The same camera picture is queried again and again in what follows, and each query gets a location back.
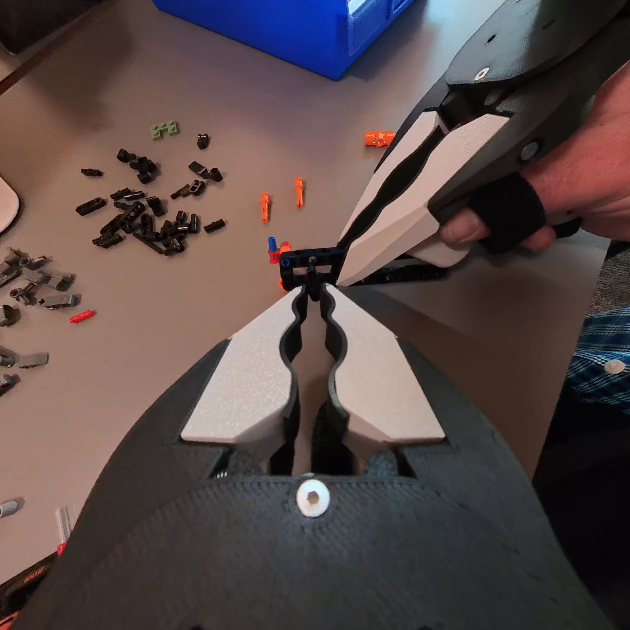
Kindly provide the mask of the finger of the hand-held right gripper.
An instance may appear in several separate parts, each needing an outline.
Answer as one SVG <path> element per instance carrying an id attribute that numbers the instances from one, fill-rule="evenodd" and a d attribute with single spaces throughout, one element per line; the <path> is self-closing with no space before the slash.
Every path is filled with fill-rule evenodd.
<path id="1" fill-rule="evenodd" d="M 500 115 L 482 115 L 453 130 L 430 154 L 416 181 L 390 203 L 368 231 L 345 249 L 338 285 L 366 278 L 402 254 L 440 268 L 463 260 L 469 246 L 452 248 L 437 236 L 440 223 L 429 211 L 439 192 L 507 124 Z"/>
<path id="2" fill-rule="evenodd" d="M 397 200 L 419 177 L 430 154 L 448 130 L 437 111 L 423 112 L 374 172 L 351 218 L 338 248 L 349 248 L 375 223 L 383 210 Z"/>

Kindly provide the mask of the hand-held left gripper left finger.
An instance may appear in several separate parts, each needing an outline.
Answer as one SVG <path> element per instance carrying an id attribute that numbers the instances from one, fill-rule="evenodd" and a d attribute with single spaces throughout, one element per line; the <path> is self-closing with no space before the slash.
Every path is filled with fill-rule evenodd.
<path id="1" fill-rule="evenodd" d="M 180 437 L 251 454 L 290 475 L 300 423 L 292 361 L 302 349 L 308 293 L 295 288 L 232 335 Z"/>

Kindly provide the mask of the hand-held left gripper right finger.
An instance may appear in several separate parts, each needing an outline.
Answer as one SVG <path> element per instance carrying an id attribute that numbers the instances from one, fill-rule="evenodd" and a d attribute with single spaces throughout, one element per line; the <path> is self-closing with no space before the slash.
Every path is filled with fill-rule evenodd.
<path id="1" fill-rule="evenodd" d="M 334 360 L 320 408 L 320 473 L 353 473 L 375 452 L 438 444 L 445 431 L 400 340 L 332 285 L 323 285 L 325 347 Z"/>

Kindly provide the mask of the small black lego connector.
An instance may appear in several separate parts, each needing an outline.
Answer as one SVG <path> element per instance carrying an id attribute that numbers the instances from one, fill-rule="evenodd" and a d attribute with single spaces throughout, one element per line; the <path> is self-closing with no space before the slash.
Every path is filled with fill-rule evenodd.
<path id="1" fill-rule="evenodd" d="M 308 259 L 305 274 L 305 286 L 312 301 L 318 303 L 321 297 L 321 287 L 327 278 L 327 272 L 319 269 L 319 255 L 311 255 Z"/>

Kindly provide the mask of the black lego frame with connectors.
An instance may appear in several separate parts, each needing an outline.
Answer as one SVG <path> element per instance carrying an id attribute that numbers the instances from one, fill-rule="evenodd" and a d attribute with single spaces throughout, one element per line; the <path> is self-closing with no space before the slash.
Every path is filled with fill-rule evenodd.
<path id="1" fill-rule="evenodd" d="M 346 257 L 344 249 L 336 247 L 292 249 L 287 241 L 283 241 L 276 250 L 270 250 L 269 254 L 270 262 L 279 265 L 280 287 L 287 292 L 305 285 L 306 266 L 311 255 L 319 255 L 318 270 L 327 272 L 327 278 L 323 283 L 337 286 Z M 446 277 L 447 274 L 446 268 L 423 262 L 409 254 L 402 254 L 366 278 L 351 283 L 351 287 L 434 281 Z"/>

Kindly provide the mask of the pile of black lego pieces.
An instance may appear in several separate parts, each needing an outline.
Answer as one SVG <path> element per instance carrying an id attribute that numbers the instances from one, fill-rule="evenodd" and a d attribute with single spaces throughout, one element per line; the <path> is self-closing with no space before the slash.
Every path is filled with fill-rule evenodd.
<path id="1" fill-rule="evenodd" d="M 135 173 L 138 182 L 145 187 L 155 182 L 159 175 L 158 165 L 148 156 L 120 148 L 116 160 L 126 164 Z M 191 162 L 188 168 L 197 178 L 173 192 L 170 195 L 171 201 L 198 197 L 205 191 L 209 182 L 220 183 L 223 180 L 222 173 L 217 168 L 208 169 L 198 161 Z M 206 234 L 214 234 L 227 227 L 224 219 L 215 220 L 202 227 L 198 214 L 194 212 L 187 214 L 183 210 L 178 210 L 174 219 L 165 219 L 157 229 L 156 219 L 167 215 L 164 201 L 159 196 L 125 187 L 110 193 L 109 199 L 116 209 L 116 214 L 99 230 L 99 236 L 92 241 L 101 249 L 113 248 L 122 243 L 126 236 L 131 236 L 158 255 L 171 257 L 185 251 L 189 235 L 199 234 L 201 230 Z M 85 217 L 105 208 L 107 204 L 106 198 L 95 197 L 78 205 L 75 212 Z"/>

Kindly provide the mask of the pile of grey lego pieces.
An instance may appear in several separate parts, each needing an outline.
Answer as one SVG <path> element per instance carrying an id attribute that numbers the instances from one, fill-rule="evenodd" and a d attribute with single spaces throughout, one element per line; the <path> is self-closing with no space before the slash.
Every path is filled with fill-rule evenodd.
<path id="1" fill-rule="evenodd" d="M 75 275 L 50 270 L 50 262 L 48 256 L 29 256 L 15 248 L 1 258 L 1 289 L 23 280 L 22 286 L 10 288 L 1 299 L 1 330 L 19 323 L 25 307 L 59 311 L 79 305 L 81 296 L 72 292 Z M 47 366 L 49 361 L 47 352 L 20 353 L 1 345 L 1 396 L 18 385 L 20 371 Z"/>

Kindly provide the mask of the multicoloured lego vehicle model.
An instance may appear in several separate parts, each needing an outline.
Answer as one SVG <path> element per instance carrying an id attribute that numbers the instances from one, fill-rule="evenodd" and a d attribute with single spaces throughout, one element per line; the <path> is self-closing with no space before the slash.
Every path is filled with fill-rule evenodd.
<path id="1" fill-rule="evenodd" d="M 67 506 L 58 508 L 55 518 L 60 540 L 56 551 L 1 584 L 1 629 L 11 629 L 67 545 L 73 531 L 69 508 Z"/>

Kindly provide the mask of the person's right hand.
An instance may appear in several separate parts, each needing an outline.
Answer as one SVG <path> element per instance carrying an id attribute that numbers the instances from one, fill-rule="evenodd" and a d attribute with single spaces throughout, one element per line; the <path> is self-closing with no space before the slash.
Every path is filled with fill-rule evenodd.
<path id="1" fill-rule="evenodd" d="M 490 253 L 541 251 L 556 222 L 610 240 L 629 240 L 629 63 L 597 91 L 585 123 L 540 161 L 484 185 L 439 230 L 452 248 L 482 242 Z"/>

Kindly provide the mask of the blue plastic bin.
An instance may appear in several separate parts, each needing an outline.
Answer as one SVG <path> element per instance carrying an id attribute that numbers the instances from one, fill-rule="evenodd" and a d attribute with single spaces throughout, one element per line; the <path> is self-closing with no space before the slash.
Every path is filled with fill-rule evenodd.
<path id="1" fill-rule="evenodd" d="M 177 18 L 332 80 L 412 1 L 153 1 Z"/>

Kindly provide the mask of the person's blue plaid shirt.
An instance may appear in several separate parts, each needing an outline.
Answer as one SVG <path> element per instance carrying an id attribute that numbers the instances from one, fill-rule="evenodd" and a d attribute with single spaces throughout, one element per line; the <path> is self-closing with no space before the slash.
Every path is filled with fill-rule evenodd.
<path id="1" fill-rule="evenodd" d="M 585 319 L 566 380 L 586 403 L 629 414 L 629 306 Z"/>

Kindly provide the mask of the person's dark garment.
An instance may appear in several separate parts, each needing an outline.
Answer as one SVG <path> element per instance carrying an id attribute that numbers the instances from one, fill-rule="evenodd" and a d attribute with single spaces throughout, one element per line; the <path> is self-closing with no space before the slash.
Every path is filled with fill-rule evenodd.
<path id="1" fill-rule="evenodd" d="M 565 382 L 532 484 L 580 580 L 629 628 L 629 415 Z"/>

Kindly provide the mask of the white desk stand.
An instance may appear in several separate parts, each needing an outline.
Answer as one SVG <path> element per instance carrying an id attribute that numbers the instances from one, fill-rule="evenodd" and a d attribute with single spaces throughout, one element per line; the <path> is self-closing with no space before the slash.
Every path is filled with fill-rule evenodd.
<path id="1" fill-rule="evenodd" d="M 1 186 L 1 234 L 11 228 L 20 211 L 20 199 L 12 187 L 0 179 Z"/>

